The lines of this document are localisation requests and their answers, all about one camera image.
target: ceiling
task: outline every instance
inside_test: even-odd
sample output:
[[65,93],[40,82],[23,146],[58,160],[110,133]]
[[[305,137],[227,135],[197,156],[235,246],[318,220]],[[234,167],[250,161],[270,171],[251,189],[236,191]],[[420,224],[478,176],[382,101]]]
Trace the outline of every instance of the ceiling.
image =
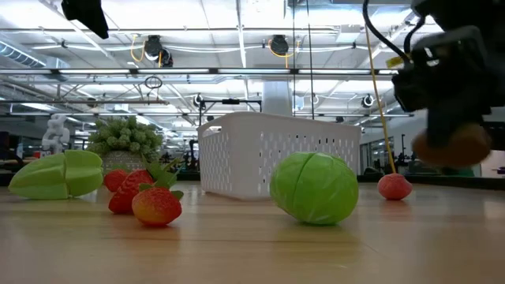
[[[49,9],[42,2],[48,3],[50,0],[1,1],[0,39],[16,44],[34,58],[59,58],[70,68],[157,67],[155,62],[146,58],[136,62],[132,58],[130,47],[135,47],[133,53],[140,58],[142,43],[147,36],[161,35],[162,44],[168,47],[174,59],[174,68],[369,69],[361,1],[309,0],[308,21],[305,0],[298,0],[295,7],[287,8],[281,0],[102,0],[110,29],[109,39],[100,39],[81,23],[77,22],[75,26],[70,24],[61,15],[60,1],[53,1],[58,11]],[[369,12],[376,28],[384,36],[392,38],[393,43],[399,47],[402,47],[406,34],[413,28],[406,24],[406,21],[415,18],[409,7],[410,2],[402,0],[377,0],[370,5]],[[433,32],[440,32],[440,28],[433,21],[428,21],[415,34],[413,41]],[[287,62],[269,50],[267,43],[273,35],[284,35],[290,45],[290,53],[294,52],[294,56],[289,57]],[[293,49],[295,45],[299,46],[296,50]],[[371,47],[376,50],[373,54],[375,67],[386,69],[386,60],[395,54],[380,46],[380,41],[375,36],[371,36]],[[0,68],[26,66],[0,56]],[[47,101],[54,99],[57,94],[56,84],[42,84],[43,80],[37,84],[31,77],[9,78],[32,84],[42,94],[26,92],[25,95],[37,95],[37,98]],[[82,75],[70,78],[91,80]],[[122,83],[86,83],[78,86],[60,83],[60,95],[65,94],[65,99],[96,97],[98,100],[116,98],[138,101],[145,99],[150,91],[142,84],[134,88],[134,84],[129,83],[129,78],[125,76],[109,78],[121,79]],[[128,110],[141,113],[192,112],[195,111],[192,104],[196,94],[201,94],[206,99],[245,99],[246,96],[261,99],[263,82],[273,80],[247,76],[215,80],[216,76],[202,75],[192,76],[192,80],[200,80],[199,84],[188,84],[186,75],[172,75],[169,78],[174,81],[173,84],[165,84],[157,94],[150,94],[158,95],[168,105],[130,103]],[[348,77],[346,80],[332,80],[331,77],[318,76],[314,76],[314,80],[308,77],[298,77],[295,80],[292,77],[283,78],[291,91],[305,97],[305,106],[300,112],[311,112],[311,92],[317,96],[315,112],[367,114],[375,111],[374,108],[364,109],[361,106],[361,99],[373,93],[373,83],[369,78],[354,79],[356,78]],[[392,83],[388,78],[383,78],[377,84],[383,102],[394,106]],[[85,105],[75,108],[87,112],[110,111],[103,107],[90,109]],[[209,113],[248,109],[250,108],[245,104],[216,104]],[[398,108],[391,113],[398,113]],[[180,122],[184,127],[191,126],[187,119],[173,116],[149,119],[168,129],[174,127],[174,122]],[[357,124],[357,118],[346,119],[346,123]]]

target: laundry basket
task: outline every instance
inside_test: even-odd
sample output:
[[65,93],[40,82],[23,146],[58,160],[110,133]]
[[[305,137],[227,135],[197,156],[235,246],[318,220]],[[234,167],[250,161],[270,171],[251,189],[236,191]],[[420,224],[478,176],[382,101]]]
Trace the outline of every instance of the laundry basket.
[[270,198],[275,166],[297,151],[339,156],[357,173],[361,128],[304,118],[241,112],[198,128],[202,189],[238,198]]

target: table surface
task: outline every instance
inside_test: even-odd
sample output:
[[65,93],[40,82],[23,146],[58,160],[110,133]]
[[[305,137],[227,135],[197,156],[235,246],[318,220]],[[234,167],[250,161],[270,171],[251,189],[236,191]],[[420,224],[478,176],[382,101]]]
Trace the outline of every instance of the table surface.
[[0,189],[0,283],[505,283],[505,192],[415,185],[385,201],[360,185],[339,226],[306,226],[271,202],[181,183],[182,216],[150,229],[81,199]]

